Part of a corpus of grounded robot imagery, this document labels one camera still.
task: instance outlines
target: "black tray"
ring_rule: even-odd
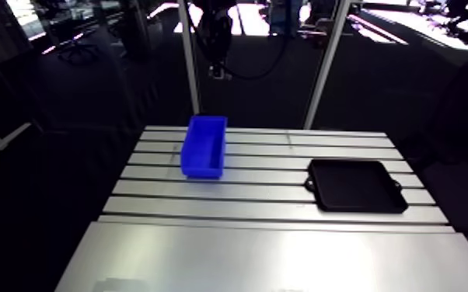
[[[313,159],[305,187],[325,211],[403,213],[408,205],[381,162]]]

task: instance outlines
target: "black cable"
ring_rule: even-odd
[[[291,14],[292,14],[292,4],[291,0],[285,0],[285,39],[283,40],[283,43],[281,45],[281,49],[279,51],[278,56],[275,58],[274,62],[272,65],[263,73],[254,75],[254,76],[245,76],[241,75],[239,73],[234,72],[233,70],[227,68],[221,61],[214,59],[211,57],[211,54],[207,48],[207,45],[204,43],[203,39],[201,38],[199,32],[197,31],[196,26],[194,25],[194,22],[190,18],[190,13],[189,13],[189,6],[187,6],[187,21],[189,22],[189,27],[192,27],[194,29],[194,33],[196,35],[196,40],[197,40],[197,45],[200,47],[201,52],[207,58],[209,62],[211,62],[213,65],[219,66],[222,68],[225,72],[229,73],[230,75],[239,78],[239,79],[244,79],[244,80],[257,80],[261,79],[267,75],[269,75],[278,65],[279,61],[283,58],[283,55],[285,54],[288,41],[290,40],[291,37],[291,31],[290,31],[290,25],[291,25]]]

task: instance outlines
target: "dark floor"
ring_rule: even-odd
[[[0,133],[25,120],[38,127],[0,153],[0,290],[53,290],[143,126],[187,124],[183,47],[173,34],[177,11],[159,16],[162,42],[147,61],[118,57],[113,37],[99,29],[84,39],[102,51],[97,62],[71,66],[56,54],[31,54],[1,66],[13,90],[1,82],[0,104],[11,106],[0,109],[8,112]],[[410,45],[341,40],[316,128],[385,131],[400,141],[426,124],[456,68],[411,32],[396,33]],[[236,36],[229,63],[256,74],[279,45]],[[228,116],[233,127],[301,128],[322,53],[292,40],[276,71],[257,82],[213,81],[198,53],[203,110]],[[33,268],[21,268],[27,265]]]

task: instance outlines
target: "desk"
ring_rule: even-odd
[[[185,130],[145,128],[58,292],[468,291],[468,242],[385,134],[229,128],[206,180],[180,172]],[[381,161],[409,207],[318,210],[314,157]]]

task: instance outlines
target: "blue plastic bin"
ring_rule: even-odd
[[[218,178],[225,156],[224,116],[193,116],[181,150],[181,171],[189,177]]]

